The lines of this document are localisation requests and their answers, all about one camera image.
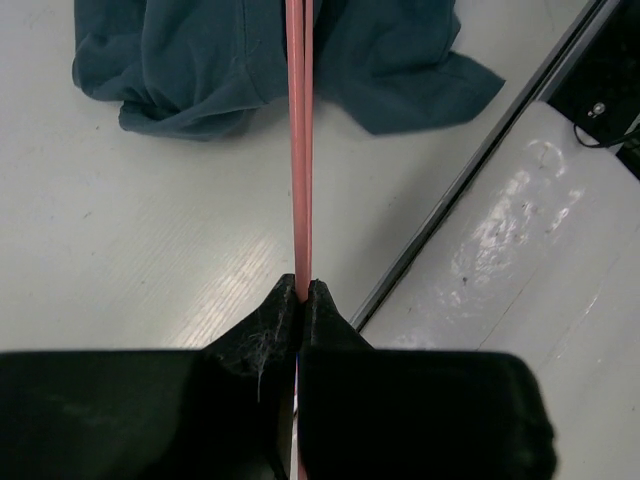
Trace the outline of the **blue t shirt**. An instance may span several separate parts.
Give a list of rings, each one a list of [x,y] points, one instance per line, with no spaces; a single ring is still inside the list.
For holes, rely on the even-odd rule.
[[[212,140],[288,94],[281,1],[78,1],[74,84],[127,131]],[[466,123],[503,86],[450,1],[318,1],[314,89],[374,135]]]

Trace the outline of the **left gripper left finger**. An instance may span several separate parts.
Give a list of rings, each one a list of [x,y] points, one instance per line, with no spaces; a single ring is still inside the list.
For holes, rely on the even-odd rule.
[[[292,275],[200,349],[1,356],[5,479],[286,479]]]

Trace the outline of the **pink wire hanger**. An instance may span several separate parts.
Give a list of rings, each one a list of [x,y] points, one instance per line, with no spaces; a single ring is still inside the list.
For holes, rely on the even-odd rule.
[[[289,0],[285,12],[295,291],[304,303],[312,273],[314,3]]]

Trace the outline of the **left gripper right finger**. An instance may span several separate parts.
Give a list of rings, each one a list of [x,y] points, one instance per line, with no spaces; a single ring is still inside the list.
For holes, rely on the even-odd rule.
[[[314,281],[299,353],[298,445],[310,479],[550,479],[537,380],[500,352],[372,347]]]

